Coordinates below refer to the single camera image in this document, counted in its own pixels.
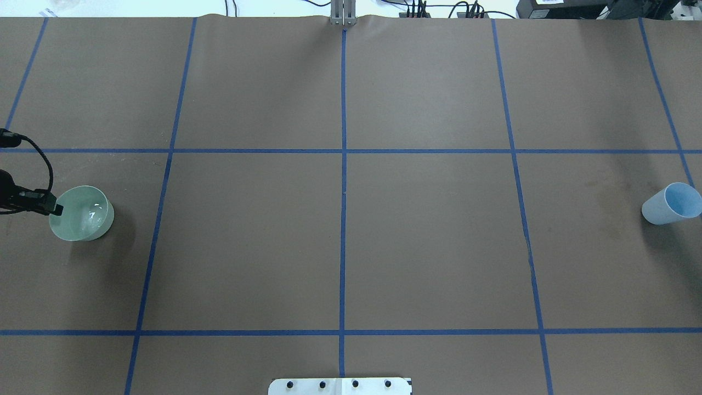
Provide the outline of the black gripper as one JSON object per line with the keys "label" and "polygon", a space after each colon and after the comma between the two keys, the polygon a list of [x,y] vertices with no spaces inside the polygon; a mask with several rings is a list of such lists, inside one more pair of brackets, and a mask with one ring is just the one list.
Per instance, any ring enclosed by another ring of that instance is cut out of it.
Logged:
{"label": "black gripper", "polygon": [[[30,202],[21,194],[30,192]],[[57,203],[57,197],[45,189],[30,190],[15,184],[13,177],[5,170],[1,170],[1,215],[13,215],[21,212],[34,212],[41,215],[63,214],[63,206]]]}

